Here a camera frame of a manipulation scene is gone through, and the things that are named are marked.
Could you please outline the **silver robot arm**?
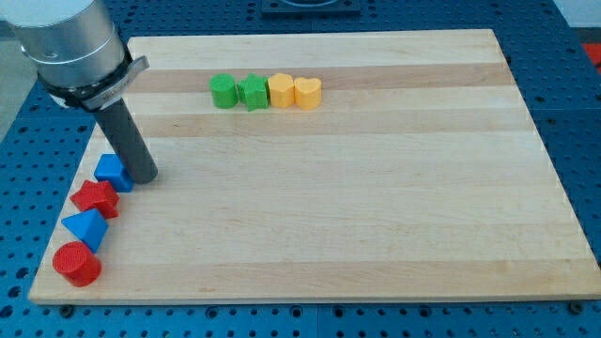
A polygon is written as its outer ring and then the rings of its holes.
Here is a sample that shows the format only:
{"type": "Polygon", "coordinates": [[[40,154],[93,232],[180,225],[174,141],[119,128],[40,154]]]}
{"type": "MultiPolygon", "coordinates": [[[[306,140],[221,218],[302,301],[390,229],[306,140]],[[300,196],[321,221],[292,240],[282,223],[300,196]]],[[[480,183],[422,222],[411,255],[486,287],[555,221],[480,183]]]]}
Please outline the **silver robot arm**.
{"type": "Polygon", "coordinates": [[[1,16],[62,105],[104,110],[148,68],[144,56],[132,58],[101,0],[1,0],[1,16]]]}

